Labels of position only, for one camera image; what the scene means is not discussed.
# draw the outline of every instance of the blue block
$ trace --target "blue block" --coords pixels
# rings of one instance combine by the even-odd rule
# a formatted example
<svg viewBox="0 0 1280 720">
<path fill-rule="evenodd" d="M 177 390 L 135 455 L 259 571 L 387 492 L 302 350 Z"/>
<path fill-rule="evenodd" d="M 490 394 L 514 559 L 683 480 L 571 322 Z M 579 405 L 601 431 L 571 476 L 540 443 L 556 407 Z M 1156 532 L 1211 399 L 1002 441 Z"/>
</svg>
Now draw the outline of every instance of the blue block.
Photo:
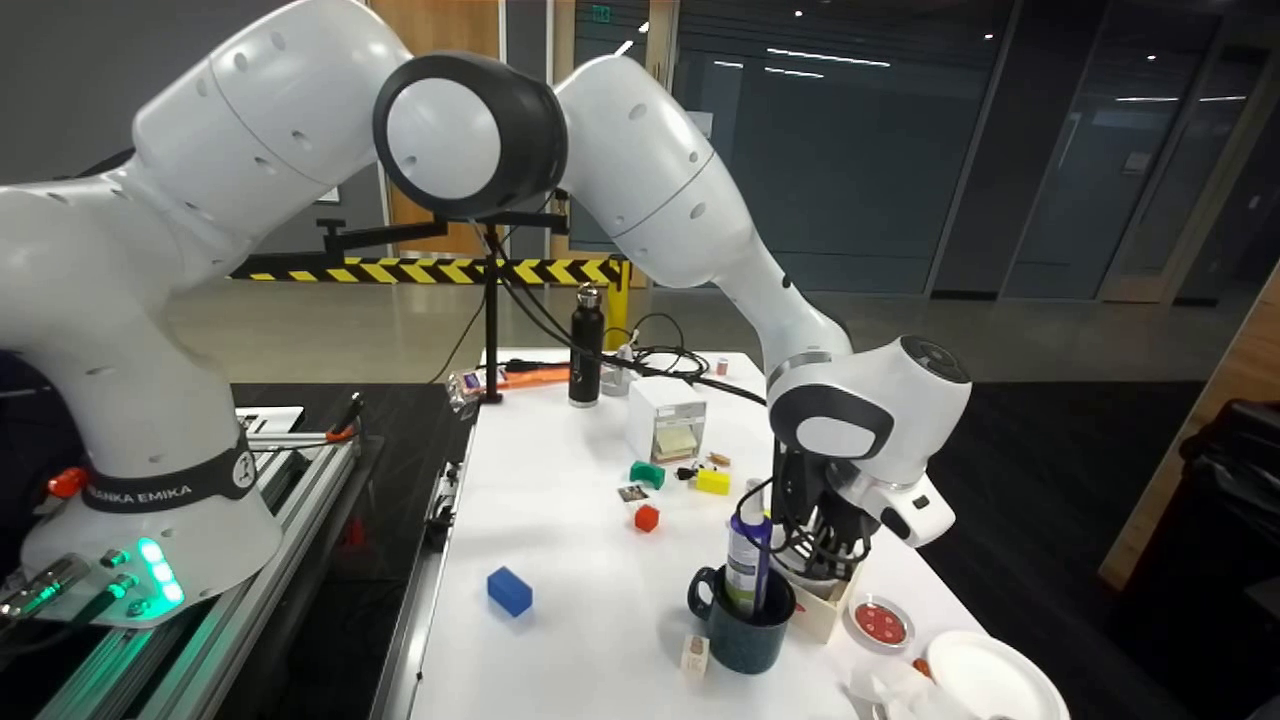
<svg viewBox="0 0 1280 720">
<path fill-rule="evenodd" d="M 507 567 L 496 567 L 489 571 L 489 596 L 507 613 L 507 616 L 523 616 L 532 607 L 532 586 L 507 571 Z"/>
</svg>

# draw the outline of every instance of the black mug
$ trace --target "black mug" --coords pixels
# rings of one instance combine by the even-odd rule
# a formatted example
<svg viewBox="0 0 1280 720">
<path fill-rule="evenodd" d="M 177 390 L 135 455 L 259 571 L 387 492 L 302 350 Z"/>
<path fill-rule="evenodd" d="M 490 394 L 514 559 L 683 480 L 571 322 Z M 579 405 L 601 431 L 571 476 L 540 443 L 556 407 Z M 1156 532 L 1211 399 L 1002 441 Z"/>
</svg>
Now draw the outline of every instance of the black mug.
<svg viewBox="0 0 1280 720">
<path fill-rule="evenodd" d="M 768 567 L 763 607 L 742 616 L 722 591 L 722 567 L 700 567 L 689 584 L 689 613 L 704 620 L 711 657 L 722 667 L 759 677 L 782 646 L 797 591 L 776 567 Z"/>
</svg>

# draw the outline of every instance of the caution tape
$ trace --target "caution tape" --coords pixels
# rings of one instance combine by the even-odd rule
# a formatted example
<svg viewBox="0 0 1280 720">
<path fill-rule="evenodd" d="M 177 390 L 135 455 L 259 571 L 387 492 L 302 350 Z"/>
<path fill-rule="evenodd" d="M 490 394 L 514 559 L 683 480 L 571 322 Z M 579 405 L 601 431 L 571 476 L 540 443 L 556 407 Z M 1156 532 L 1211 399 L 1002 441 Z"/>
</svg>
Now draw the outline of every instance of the caution tape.
<svg viewBox="0 0 1280 720">
<path fill-rule="evenodd" d="M 625 254 L 584 254 L 584 261 L 500 261 L 514 284 L 527 289 L 579 289 L 579 284 L 629 284 Z M 346 254 L 345 263 L 316 263 L 316 268 L 234 268 L 234 278 L 257 284 L 482 284 L 489 261 L 363 261 Z"/>
</svg>

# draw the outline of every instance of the black bottle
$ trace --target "black bottle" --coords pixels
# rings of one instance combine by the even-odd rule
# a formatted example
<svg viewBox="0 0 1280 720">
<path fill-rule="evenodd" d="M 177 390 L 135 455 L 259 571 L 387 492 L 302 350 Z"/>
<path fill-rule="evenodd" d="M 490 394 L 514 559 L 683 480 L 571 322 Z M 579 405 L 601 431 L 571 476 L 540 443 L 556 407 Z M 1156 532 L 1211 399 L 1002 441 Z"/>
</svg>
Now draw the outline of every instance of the black bottle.
<svg viewBox="0 0 1280 720">
<path fill-rule="evenodd" d="M 602 356 L 602 313 L 601 313 L 601 289 L 584 284 L 575 292 L 575 313 L 567 322 L 571 348 L 567 348 L 567 399 L 596 405 L 601 394 L 601 356 Z"/>
</svg>

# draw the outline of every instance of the yellow-black striped barrier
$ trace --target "yellow-black striped barrier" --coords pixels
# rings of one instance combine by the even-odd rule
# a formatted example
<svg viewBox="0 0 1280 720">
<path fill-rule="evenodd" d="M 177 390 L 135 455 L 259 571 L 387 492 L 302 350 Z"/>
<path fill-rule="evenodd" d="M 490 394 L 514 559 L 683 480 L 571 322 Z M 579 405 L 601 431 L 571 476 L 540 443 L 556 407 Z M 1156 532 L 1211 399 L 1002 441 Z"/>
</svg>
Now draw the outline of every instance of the yellow-black striped barrier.
<svg viewBox="0 0 1280 720">
<path fill-rule="evenodd" d="M 482 284 L 489 261 L 403 261 L 403 254 L 345 254 L 345 263 L 316 268 L 234 268 L 233 278 L 257 284 Z M 523 289 L 579 289 L 602 284 L 602 340 L 607 348 L 629 340 L 632 321 L 632 263 L 625 254 L 575 254 L 575 261 L 500 261 Z"/>
</svg>

